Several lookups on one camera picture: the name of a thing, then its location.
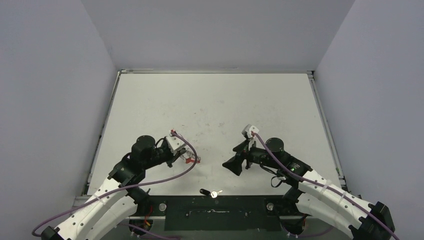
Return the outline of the key with black tag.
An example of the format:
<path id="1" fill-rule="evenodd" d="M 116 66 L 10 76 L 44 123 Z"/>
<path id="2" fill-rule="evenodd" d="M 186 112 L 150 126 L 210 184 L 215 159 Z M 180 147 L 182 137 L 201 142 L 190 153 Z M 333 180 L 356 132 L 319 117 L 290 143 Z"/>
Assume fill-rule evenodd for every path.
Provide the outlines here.
<path id="1" fill-rule="evenodd" d="M 221 194 L 222 192 L 223 192 L 222 190 L 218 190 L 218 191 L 209 191 L 209 190 L 206 190 L 206 189 L 204 189 L 204 188 L 201 188 L 201 189 L 199 190 L 199 193 L 200 193 L 200 194 L 205 195 L 205 196 L 208 196 L 208 197 L 211 197 L 211 198 L 217 198 L 217 197 L 218 197 L 218 195 L 219 195 L 219 194 Z"/>

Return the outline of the metal keyring organizer red handle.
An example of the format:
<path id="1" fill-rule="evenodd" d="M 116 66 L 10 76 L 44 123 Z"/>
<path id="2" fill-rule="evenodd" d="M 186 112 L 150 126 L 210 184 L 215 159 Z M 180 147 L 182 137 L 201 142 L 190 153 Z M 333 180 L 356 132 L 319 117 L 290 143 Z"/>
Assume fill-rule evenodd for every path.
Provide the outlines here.
<path id="1" fill-rule="evenodd" d="M 180 158 L 184 161 L 185 164 L 201 162 L 201 157 L 196 157 L 195 154 L 190 150 L 187 150 L 185 153 L 183 153 Z"/>

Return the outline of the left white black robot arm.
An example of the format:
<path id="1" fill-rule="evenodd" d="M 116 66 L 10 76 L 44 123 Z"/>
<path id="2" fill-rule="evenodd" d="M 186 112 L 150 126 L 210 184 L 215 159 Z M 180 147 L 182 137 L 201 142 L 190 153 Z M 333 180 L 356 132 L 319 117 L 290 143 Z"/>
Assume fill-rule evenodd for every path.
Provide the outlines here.
<path id="1" fill-rule="evenodd" d="M 174 130 L 160 142 L 140 136 L 85 203 L 43 221 L 31 234 L 42 240 L 98 240 L 125 218 L 144 215 L 151 206 L 142 189 L 146 171 L 161 164 L 172 167 L 187 148 L 193 149 Z"/>

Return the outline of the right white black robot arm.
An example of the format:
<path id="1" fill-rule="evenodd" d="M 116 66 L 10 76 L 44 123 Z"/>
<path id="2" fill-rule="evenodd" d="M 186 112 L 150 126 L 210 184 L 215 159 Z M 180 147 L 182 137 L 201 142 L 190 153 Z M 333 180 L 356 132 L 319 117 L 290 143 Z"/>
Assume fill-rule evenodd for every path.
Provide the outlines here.
<path id="1" fill-rule="evenodd" d="M 256 146 L 246 139 L 233 148 L 235 155 L 222 166 L 239 176 L 252 164 L 272 173 L 281 183 L 290 186 L 283 195 L 282 210 L 313 216 L 345 233 L 352 240 L 396 239 L 389 208 L 378 201 L 372 204 L 338 187 L 305 162 L 284 149 L 284 142 L 273 137 Z"/>

